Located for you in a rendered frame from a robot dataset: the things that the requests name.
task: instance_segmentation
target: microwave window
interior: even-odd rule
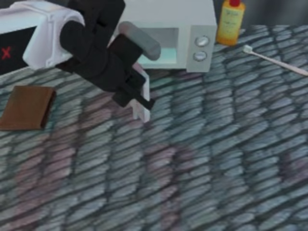
[[[179,40],[178,28],[141,28],[144,32],[154,38],[161,46],[160,58],[151,61],[145,56],[141,56],[138,62],[143,64],[176,64],[177,47]]]

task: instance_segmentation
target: toothbrush head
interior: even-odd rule
[[[253,52],[253,48],[251,46],[245,45],[243,51],[247,54],[251,54]]]

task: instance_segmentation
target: red logo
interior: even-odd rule
[[[11,54],[10,54],[11,47],[1,48],[1,51],[2,51],[2,54],[3,54],[2,57],[1,57],[1,60],[10,59],[10,57],[11,57]]]

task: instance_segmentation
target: toy microwave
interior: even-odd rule
[[[161,56],[142,56],[144,69],[186,69],[208,72],[217,23],[213,0],[125,0],[120,19],[147,32],[161,45]]]

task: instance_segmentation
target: toothbrush handle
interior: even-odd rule
[[[255,52],[253,52],[253,54],[254,54],[255,56],[258,56],[258,57],[262,58],[262,59],[265,59],[265,60],[267,60],[267,61],[270,61],[270,62],[272,62],[272,63],[275,63],[275,64],[277,64],[277,65],[279,65],[279,66],[282,66],[282,67],[284,67],[284,68],[287,68],[287,69],[289,69],[289,70],[291,70],[291,71],[293,71],[293,72],[295,72],[295,73],[298,73],[298,74],[304,75],[304,76],[308,76],[308,72],[305,71],[305,70],[303,70],[303,69],[301,69],[301,68],[298,68],[298,67],[296,67],[296,66],[292,66],[292,65],[289,65],[289,64],[280,62],[280,61],[275,60],[275,59],[271,59],[271,58],[266,57],[266,56],[264,56],[264,55],[262,55],[262,54],[258,54],[258,53],[255,53]]]

